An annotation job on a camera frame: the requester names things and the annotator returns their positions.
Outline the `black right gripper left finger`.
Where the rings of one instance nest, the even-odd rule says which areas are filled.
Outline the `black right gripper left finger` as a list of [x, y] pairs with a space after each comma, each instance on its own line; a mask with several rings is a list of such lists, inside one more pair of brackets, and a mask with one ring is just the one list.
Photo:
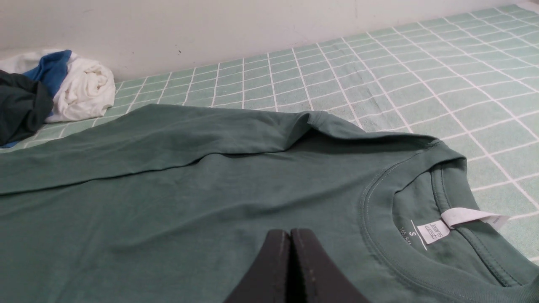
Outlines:
[[225, 302], [284, 303], [290, 253], [289, 234], [270, 230], [254, 262]]

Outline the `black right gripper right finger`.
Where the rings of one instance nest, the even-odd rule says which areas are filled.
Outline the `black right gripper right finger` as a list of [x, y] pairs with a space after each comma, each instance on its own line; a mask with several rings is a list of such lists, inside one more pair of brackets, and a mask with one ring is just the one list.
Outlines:
[[292, 303], [367, 303], [310, 229], [291, 230]]

